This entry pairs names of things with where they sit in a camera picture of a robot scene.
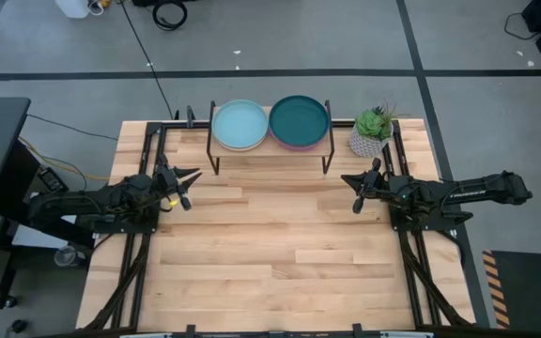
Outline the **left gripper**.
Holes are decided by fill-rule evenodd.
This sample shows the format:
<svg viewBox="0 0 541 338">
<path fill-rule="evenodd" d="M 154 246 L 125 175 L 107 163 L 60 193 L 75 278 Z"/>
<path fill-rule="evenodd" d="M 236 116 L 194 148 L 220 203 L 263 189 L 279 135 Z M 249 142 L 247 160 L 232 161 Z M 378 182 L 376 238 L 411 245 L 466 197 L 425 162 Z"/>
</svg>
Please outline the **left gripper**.
<svg viewBox="0 0 541 338">
<path fill-rule="evenodd" d="M 181 194 L 187 192 L 195 181 L 201 177 L 199 168 L 180 169 L 171 168 L 164 154 L 156 160 L 156 166 L 153 173 L 153 194 L 157 197 L 165 197 L 172 194 Z"/>
</svg>

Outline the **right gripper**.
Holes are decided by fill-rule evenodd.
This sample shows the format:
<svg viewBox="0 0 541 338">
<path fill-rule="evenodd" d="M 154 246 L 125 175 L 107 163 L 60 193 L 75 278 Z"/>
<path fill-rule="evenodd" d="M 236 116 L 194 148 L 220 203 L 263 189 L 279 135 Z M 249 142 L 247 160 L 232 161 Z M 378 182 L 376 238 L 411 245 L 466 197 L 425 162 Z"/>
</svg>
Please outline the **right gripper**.
<svg viewBox="0 0 541 338">
<path fill-rule="evenodd" d="M 371 169 L 357 175 L 342 175 L 341 178 L 350 184 L 350 188 L 356 193 L 362 193 L 365 198 L 387 198 L 389 191 L 382 173 L 379 171 L 381 160 L 375 158 L 372 161 Z"/>
</svg>

